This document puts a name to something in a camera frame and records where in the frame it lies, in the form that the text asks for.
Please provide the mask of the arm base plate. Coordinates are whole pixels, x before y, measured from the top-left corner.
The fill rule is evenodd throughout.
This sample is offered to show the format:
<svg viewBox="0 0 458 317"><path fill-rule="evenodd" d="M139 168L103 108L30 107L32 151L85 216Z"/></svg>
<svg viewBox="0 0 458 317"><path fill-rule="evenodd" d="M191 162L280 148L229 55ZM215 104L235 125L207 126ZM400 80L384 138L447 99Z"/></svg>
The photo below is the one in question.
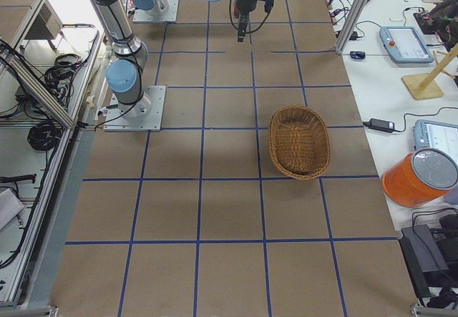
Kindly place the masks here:
<svg viewBox="0 0 458 317"><path fill-rule="evenodd" d="M161 130L165 105L166 86L147 86L143 98L131 109L119 104L114 93L111 104L117 106L104 114L107 121L102 125L106 132L143 132Z"/></svg>
<svg viewBox="0 0 458 317"><path fill-rule="evenodd" d="M137 24L175 23L179 0L132 0Z"/></svg>

